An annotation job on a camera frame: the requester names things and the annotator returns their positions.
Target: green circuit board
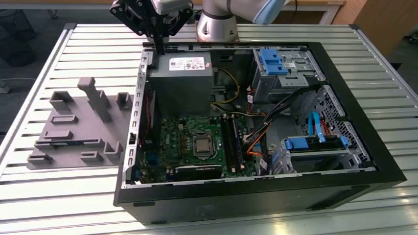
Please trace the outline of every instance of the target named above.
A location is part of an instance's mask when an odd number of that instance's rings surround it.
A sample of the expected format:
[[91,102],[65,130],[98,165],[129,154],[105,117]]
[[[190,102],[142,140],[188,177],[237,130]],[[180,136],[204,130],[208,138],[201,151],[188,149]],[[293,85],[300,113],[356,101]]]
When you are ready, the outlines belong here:
[[[242,116],[236,117],[236,126],[240,136],[245,135],[248,130]],[[201,133],[209,133],[213,150],[213,155],[204,160],[193,155],[193,136]],[[234,173],[228,171],[222,144],[220,117],[164,118],[161,121],[160,148],[157,151],[158,167],[154,167],[149,171],[149,183],[168,182],[169,178],[165,178],[165,172],[169,171],[169,167],[184,164],[221,165],[222,178],[253,176],[254,163],[252,156],[249,158],[244,156],[246,159],[244,170]]]

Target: motherboard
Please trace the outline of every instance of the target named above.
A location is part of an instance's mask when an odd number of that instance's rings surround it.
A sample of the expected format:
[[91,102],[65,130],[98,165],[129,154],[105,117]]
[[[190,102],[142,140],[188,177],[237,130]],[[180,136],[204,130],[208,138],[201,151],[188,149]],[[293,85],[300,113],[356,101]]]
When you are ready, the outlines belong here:
[[145,155],[146,183],[254,176],[253,157],[240,146],[246,132],[242,116],[164,118],[158,150]]

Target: slotted metal surface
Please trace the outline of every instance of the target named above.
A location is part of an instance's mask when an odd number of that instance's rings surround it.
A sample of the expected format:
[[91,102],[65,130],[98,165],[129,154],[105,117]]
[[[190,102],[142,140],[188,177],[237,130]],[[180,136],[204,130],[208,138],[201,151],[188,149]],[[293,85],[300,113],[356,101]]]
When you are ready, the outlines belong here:
[[[194,41],[193,30],[193,26],[185,26],[170,41]],[[145,39],[121,24],[79,24],[59,36],[1,144],[0,233],[416,234],[415,95],[408,93],[408,87],[361,32],[340,25],[240,25],[238,38],[241,41],[323,43],[407,181],[333,210],[144,227],[112,205],[116,168],[27,170],[25,167],[51,108],[47,98],[53,91],[83,95],[75,89],[79,76],[93,76],[95,86],[106,95],[134,91]]]

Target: ram slot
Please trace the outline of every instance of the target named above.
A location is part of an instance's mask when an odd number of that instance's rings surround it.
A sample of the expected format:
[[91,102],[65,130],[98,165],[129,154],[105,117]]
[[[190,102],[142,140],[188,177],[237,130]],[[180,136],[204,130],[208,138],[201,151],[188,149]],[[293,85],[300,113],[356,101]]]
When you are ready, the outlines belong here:
[[237,132],[234,118],[232,118],[232,127],[233,127],[236,169],[242,170],[244,164],[242,164],[242,155],[241,155],[241,145],[240,145],[238,132]]
[[222,148],[224,148],[224,156],[226,161],[226,169],[228,172],[236,172],[236,151],[234,151],[234,134],[233,134],[233,123],[229,116],[222,116],[220,120],[220,130],[222,137]]

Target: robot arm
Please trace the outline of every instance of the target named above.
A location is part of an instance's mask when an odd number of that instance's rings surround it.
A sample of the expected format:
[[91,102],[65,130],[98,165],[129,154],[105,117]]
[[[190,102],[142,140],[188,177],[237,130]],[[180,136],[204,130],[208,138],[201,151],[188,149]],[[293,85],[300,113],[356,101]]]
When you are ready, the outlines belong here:
[[138,36],[146,36],[157,54],[164,54],[168,36],[176,35],[193,13],[189,0],[114,0],[109,11]]
[[254,24],[269,24],[289,0],[204,0],[197,36],[206,42],[237,39],[234,16]]
[[[197,24],[200,41],[229,42],[237,39],[234,15],[257,24],[269,24],[289,0],[204,0]],[[137,34],[153,42],[164,54],[164,43],[192,16],[189,0],[114,0],[110,13]]]

